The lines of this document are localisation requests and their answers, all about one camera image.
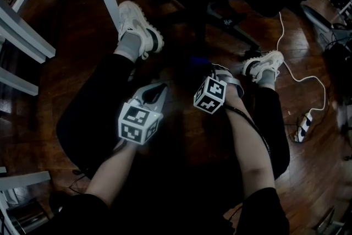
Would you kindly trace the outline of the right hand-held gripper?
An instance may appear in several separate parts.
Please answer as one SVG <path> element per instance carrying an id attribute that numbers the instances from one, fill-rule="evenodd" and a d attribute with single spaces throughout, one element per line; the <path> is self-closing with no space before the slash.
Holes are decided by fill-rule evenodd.
<path id="1" fill-rule="evenodd" d="M 194 106 L 206 113 L 214 114 L 224 105 L 228 85 L 234 85 L 239 97 L 244 90 L 238 79 L 234 78 L 228 68 L 219 64 L 210 64 L 210 74 L 205 78 L 196 94 Z"/>

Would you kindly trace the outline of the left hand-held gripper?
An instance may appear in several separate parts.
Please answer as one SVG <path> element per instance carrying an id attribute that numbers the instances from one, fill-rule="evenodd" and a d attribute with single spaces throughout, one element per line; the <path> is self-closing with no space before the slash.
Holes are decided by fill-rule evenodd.
<path id="1" fill-rule="evenodd" d="M 139 88 L 123 105 L 118 118 L 118 136 L 138 145 L 146 144 L 156 134 L 163 119 L 162 109 L 167 92 L 166 83 Z"/>

